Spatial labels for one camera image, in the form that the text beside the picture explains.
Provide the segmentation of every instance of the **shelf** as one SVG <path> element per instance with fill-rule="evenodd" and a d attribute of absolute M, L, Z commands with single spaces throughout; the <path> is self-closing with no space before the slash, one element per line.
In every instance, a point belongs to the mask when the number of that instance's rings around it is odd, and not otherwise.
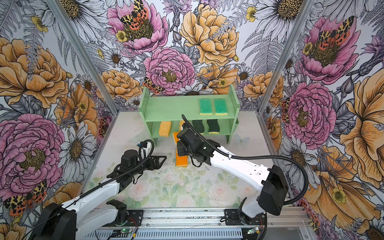
<path fill-rule="evenodd" d="M 153 138 L 162 137 L 159 135 L 160 123 L 161 122 L 158 122 L 158 121 L 152 123 L 151 135 Z M 172 133 L 179 131 L 179 123 L 180 123 L 180 121 L 172 121 L 172 125 L 171 125 L 170 132 L 169 132 L 169 137 L 172 137 Z M 231 124 L 229 122 L 229 119 L 218 119 L 217 123 L 220 127 L 219 134 L 209 134 L 208 133 L 209 129 L 208 129 L 208 125 L 207 125 L 207 120 L 203 120 L 203 125 L 204 125 L 204 129 L 205 129 L 204 136 L 230 135 L 231 134 Z"/>
<path fill-rule="evenodd" d="M 228 115 L 215 115 L 214 112 L 212 115 L 200 115 L 200 98 L 225 99 Z M 146 122 L 180 121 L 182 120 L 181 114 L 184 114 L 189 121 L 218 118 L 233 119 L 235 113 L 230 95 L 168 96 L 149 98 L 144 118 Z"/>

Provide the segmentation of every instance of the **butterfly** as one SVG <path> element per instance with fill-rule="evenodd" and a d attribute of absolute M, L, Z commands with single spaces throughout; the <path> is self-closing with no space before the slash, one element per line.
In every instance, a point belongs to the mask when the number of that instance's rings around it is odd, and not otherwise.
<path fill-rule="evenodd" d="M 154 94 L 162 93 L 165 90 L 164 88 L 153 84 L 153 82 L 147 77 L 144 79 L 143 86 L 147 87 L 149 91 L 153 92 Z"/>
<path fill-rule="evenodd" d="M 241 138 L 239 134 L 235 134 L 235 143 L 241 144 L 243 146 L 248 145 L 249 137 Z"/>
<path fill-rule="evenodd" d="M 327 47 L 333 48 L 335 44 L 341 45 L 344 43 L 350 35 L 349 30 L 352 27 L 354 18 L 354 16 L 350 16 L 338 29 L 335 29 L 332 32 L 326 30 L 321 31 L 319 33 L 319 49 L 325 50 Z"/>
<path fill-rule="evenodd" d="M 289 124 L 289 116 L 288 116 L 289 99 L 282 101 L 281 107 L 283 108 L 283 111 L 281 114 L 281 120 Z"/>
<path fill-rule="evenodd" d="M 34 204 L 41 203 L 47 196 L 47 182 L 42 181 L 26 196 L 13 196 L 4 201 L 4 206 L 10 210 L 11 217 L 20 216 L 27 208 L 33 208 Z"/>
<path fill-rule="evenodd" d="M 142 0 L 135 0 L 132 14 L 121 17 L 120 21 L 126 28 L 137 30 L 146 19 L 148 19 L 148 9 L 144 7 Z"/>

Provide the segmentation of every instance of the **green sponge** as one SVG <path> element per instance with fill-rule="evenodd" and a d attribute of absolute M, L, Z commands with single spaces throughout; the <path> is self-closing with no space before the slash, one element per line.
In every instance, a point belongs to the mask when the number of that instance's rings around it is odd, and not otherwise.
<path fill-rule="evenodd" d="M 200 98 L 199 103 L 200 103 L 200 115 L 212 115 L 211 99 Z"/>
<path fill-rule="evenodd" d="M 194 129 L 196 129 L 201 135 L 204 134 L 204 125 L 203 125 L 203 120 L 192 120 L 192 124 Z"/>
<path fill-rule="evenodd" d="M 220 132 L 220 127 L 217 123 L 217 119 L 208 119 L 207 120 L 208 124 L 208 133 L 209 134 L 219 134 Z"/>
<path fill-rule="evenodd" d="M 228 115 L 227 104 L 224 98 L 216 98 L 215 104 L 215 115 Z"/>

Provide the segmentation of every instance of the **orange peony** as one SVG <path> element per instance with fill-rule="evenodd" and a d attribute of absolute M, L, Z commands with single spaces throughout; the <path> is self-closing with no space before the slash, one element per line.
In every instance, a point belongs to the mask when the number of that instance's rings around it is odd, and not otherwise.
<path fill-rule="evenodd" d="M 21 39 L 10 43 L 0 38 L 0 96 L 11 96 L 8 104 L 13 104 L 23 94 L 30 95 L 39 99 L 43 108 L 49 108 L 68 93 L 67 73 L 48 49 L 38 46 L 40 53 L 28 80 L 26 49 L 29 47 Z"/>
<path fill-rule="evenodd" d="M 64 126 L 72 125 L 77 131 L 81 122 L 84 122 L 88 124 L 88 130 L 96 136 L 99 121 L 94 101 L 87 96 L 81 84 L 77 84 L 76 89 L 71 87 L 70 92 L 70 97 L 60 98 L 55 109 L 56 123 Z"/>
<path fill-rule="evenodd" d="M 340 135 L 346 154 L 353 157 L 353 169 L 362 181 L 380 188 L 384 181 L 384 69 L 355 84 L 354 106 L 348 110 L 357 115 L 355 127 Z"/>
<path fill-rule="evenodd" d="M 105 71 L 101 74 L 101 79 L 104 81 L 113 99 L 119 96 L 128 100 L 143 93 L 143 87 L 140 86 L 140 82 L 131 78 L 123 71 Z M 104 99 L 99 90 L 96 93 L 99 98 Z"/>
<path fill-rule="evenodd" d="M 269 81 L 271 80 L 271 77 L 272 71 L 267 72 L 266 74 L 261 73 L 258 76 L 250 78 L 249 80 L 252 84 L 248 84 L 244 87 L 244 96 L 246 98 L 257 98 L 258 96 L 263 96 Z M 276 87 L 273 89 L 272 96 L 269 99 L 269 102 L 275 108 L 279 105 L 280 100 L 283 98 L 283 84 L 284 79 L 280 75 L 279 81 L 277 82 Z"/>
<path fill-rule="evenodd" d="M 273 146 L 277 151 L 280 148 L 281 144 L 281 120 L 277 117 L 270 117 L 266 120 L 266 127 L 268 129 L 269 135 L 272 138 Z"/>
<path fill-rule="evenodd" d="M 329 221 L 337 215 L 336 226 L 339 228 L 345 229 L 355 218 L 361 218 L 362 226 L 357 232 L 365 232 L 369 228 L 369 220 L 380 218 L 380 211 L 375 210 L 376 205 L 363 196 L 366 193 L 361 183 L 353 181 L 356 171 L 352 162 L 335 146 L 322 146 L 319 157 L 320 164 L 315 173 L 320 185 L 317 189 L 311 187 L 304 197 L 316 213 Z M 370 190 L 368 193 L 371 196 L 374 194 Z"/>
<path fill-rule="evenodd" d="M 215 65 L 203 67 L 200 72 L 196 73 L 197 78 L 209 81 L 206 89 L 213 89 L 214 94 L 228 94 L 229 85 L 235 86 L 237 80 L 237 68 L 229 70 L 228 68 L 220 68 Z"/>
<path fill-rule="evenodd" d="M 185 45 L 196 46 L 199 49 L 200 63 L 224 66 L 229 59 L 235 57 L 239 32 L 232 28 L 220 36 L 212 37 L 225 23 L 227 17 L 218 15 L 209 5 L 204 7 L 200 4 L 198 16 L 190 11 L 184 15 L 180 34 L 188 40 Z"/>
<path fill-rule="evenodd" d="M 70 182 L 66 185 L 62 185 L 59 189 L 56 190 L 54 195 L 43 204 L 43 208 L 50 205 L 51 203 L 62 204 L 63 202 L 77 197 L 80 188 L 81 183 L 79 182 Z"/>
<path fill-rule="evenodd" d="M 25 226 L 15 223 L 10 227 L 7 223 L 0 223 L 0 239 L 1 240 L 23 240 L 25 237 Z"/>

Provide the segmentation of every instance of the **metal post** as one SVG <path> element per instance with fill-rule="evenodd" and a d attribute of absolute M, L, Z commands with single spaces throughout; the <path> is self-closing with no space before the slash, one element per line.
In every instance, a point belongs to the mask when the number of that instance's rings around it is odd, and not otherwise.
<path fill-rule="evenodd" d="M 46 1 L 49 8 L 53 12 L 56 20 L 60 24 L 61 28 L 64 30 L 68 40 L 72 44 L 73 48 L 79 56 L 82 56 L 83 64 L 87 68 L 91 78 L 95 81 L 98 86 L 101 94 L 103 95 L 105 102 L 109 106 L 113 116 L 118 114 L 118 109 L 107 91 L 104 82 L 101 80 L 100 74 L 98 73 L 95 65 L 93 64 L 91 57 L 88 55 L 87 50 L 85 49 L 82 40 L 80 39 L 74 25 L 71 23 L 67 13 L 65 12 L 63 6 L 61 5 L 60 0 L 49 0 Z"/>
<path fill-rule="evenodd" d="M 281 71 L 283 70 L 283 67 L 288 60 L 291 51 L 293 49 L 293 46 L 297 44 L 297 36 L 299 36 L 301 30 L 305 26 L 305 22 L 309 16 L 309 13 L 312 10 L 312 7 L 314 5 L 314 0 L 304 0 L 300 11 L 298 13 L 298 17 L 294 23 L 293 29 L 287 38 L 287 41 L 285 42 L 285 46 L 283 48 L 283 51 L 280 54 L 279 60 L 277 61 L 276 67 L 273 71 L 271 81 L 268 84 L 268 87 L 265 90 L 265 93 L 263 95 L 263 99 L 261 104 L 259 105 L 258 113 L 261 115 L 265 109 L 266 104 L 268 103 L 273 89 L 275 88 L 279 77 L 281 75 Z"/>

